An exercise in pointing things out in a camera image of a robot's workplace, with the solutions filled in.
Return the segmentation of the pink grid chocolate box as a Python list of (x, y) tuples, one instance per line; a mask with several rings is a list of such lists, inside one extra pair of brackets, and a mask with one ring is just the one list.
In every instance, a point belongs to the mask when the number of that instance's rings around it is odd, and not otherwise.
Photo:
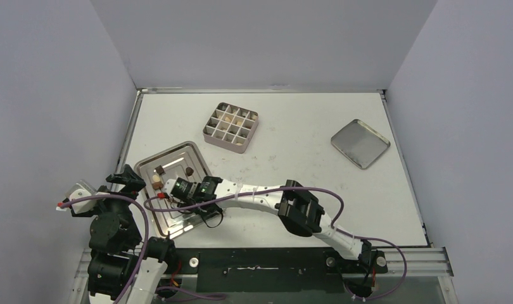
[[(225, 117), (230, 117), (231, 122), (226, 122)], [(219, 103), (203, 127), (203, 138), (208, 144), (243, 154), (258, 124), (259, 114), (256, 111)]]

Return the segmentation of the small square metal lid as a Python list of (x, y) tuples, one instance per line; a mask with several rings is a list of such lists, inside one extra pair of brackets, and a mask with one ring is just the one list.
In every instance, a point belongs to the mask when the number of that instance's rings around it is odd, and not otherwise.
[(331, 137), (331, 145), (361, 170), (367, 170), (391, 146), (390, 140), (354, 119)]

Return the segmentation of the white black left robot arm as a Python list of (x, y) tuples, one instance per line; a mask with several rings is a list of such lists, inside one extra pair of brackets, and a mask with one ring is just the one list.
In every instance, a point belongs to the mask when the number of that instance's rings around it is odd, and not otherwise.
[(141, 232), (130, 206), (136, 204), (145, 181), (129, 165), (106, 181), (121, 185), (111, 192), (102, 186), (86, 212), (90, 226), (88, 290), (109, 296), (113, 303), (151, 303), (166, 272), (179, 270), (181, 261), (169, 238)]

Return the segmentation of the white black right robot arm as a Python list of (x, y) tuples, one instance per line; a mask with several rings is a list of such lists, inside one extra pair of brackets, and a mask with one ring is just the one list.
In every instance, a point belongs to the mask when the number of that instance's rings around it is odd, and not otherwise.
[(220, 177), (206, 176), (197, 183), (179, 177), (169, 179), (163, 190), (186, 206), (202, 206), (209, 201), (221, 209), (242, 208), (275, 215), (289, 233), (326, 243), (351, 269), (361, 271), (371, 264), (374, 249), (370, 241), (341, 232), (318, 198), (294, 180), (283, 186), (255, 186)]

